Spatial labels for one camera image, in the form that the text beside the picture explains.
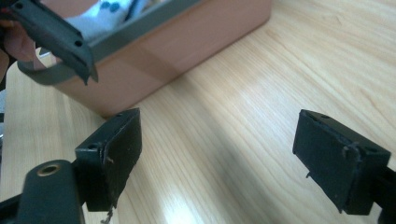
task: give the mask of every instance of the screw hole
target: screw hole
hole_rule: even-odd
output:
[[[23,9],[23,4],[22,3],[16,3],[15,8],[17,9]]]
[[[75,45],[76,45],[77,47],[81,47],[81,46],[82,46],[82,42],[78,40],[78,41],[75,42]]]
[[[37,175],[39,176],[47,176],[47,175],[53,175],[56,172],[58,172],[61,169],[61,166],[59,164],[51,164],[48,166],[45,166],[41,168],[39,171],[37,171]]]

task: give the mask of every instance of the white fabric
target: white fabric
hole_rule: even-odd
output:
[[[83,14],[65,20],[81,31],[88,43],[121,25],[134,0],[103,0]]]

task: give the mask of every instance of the light wood grain surface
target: light wood grain surface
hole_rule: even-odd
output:
[[[291,149],[309,109],[392,151],[396,169],[395,24],[394,1],[275,0],[263,27],[137,105],[143,154],[113,222],[376,223],[377,205],[338,214]],[[11,69],[0,200],[103,122]]]

